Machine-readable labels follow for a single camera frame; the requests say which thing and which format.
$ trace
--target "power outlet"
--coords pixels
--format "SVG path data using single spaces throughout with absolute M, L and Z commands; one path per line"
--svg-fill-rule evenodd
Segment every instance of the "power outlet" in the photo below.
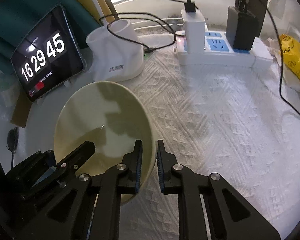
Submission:
M 207 42 L 212 51 L 229 51 L 229 48 L 224 40 L 207 39 Z
M 206 37 L 221 37 L 221 33 L 206 32 Z

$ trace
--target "white bowl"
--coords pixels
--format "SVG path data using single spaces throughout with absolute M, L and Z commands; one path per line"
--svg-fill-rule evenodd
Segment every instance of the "white bowl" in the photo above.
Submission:
M 156 141 L 144 106 L 126 87 L 114 82 L 91 83 L 79 89 L 62 108 L 54 133 L 57 163 L 84 141 L 95 144 L 94 155 L 76 175 L 95 176 L 121 163 L 136 139 L 143 144 L 141 188 L 155 163 Z M 131 195 L 123 195 L 122 203 Z

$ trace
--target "yellow package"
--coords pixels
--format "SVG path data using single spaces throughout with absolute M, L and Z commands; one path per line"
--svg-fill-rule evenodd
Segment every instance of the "yellow package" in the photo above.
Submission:
M 285 65 L 300 79 L 300 43 L 286 34 L 280 36 L 280 41 Z

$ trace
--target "white textured tablecloth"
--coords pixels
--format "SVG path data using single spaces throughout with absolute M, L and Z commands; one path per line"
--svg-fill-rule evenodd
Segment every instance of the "white textured tablecloth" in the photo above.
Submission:
M 284 239 L 300 220 L 300 117 L 280 99 L 276 69 L 180 66 L 169 47 L 121 83 L 148 110 L 166 151 L 196 173 L 220 173 Z M 177 196 L 160 193 L 157 166 L 122 206 L 119 239 L 178 239 Z

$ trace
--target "power strip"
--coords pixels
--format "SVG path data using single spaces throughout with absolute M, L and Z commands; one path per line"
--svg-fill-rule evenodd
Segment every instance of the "power strip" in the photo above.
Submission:
M 185 35 L 185 31 L 176 32 Z M 225 32 L 206 31 L 205 46 L 202 53 L 188 53 L 186 37 L 177 38 L 177 51 L 180 65 L 212 64 L 242 67 L 268 68 L 273 58 L 260 38 L 255 38 L 252 49 L 232 49 Z

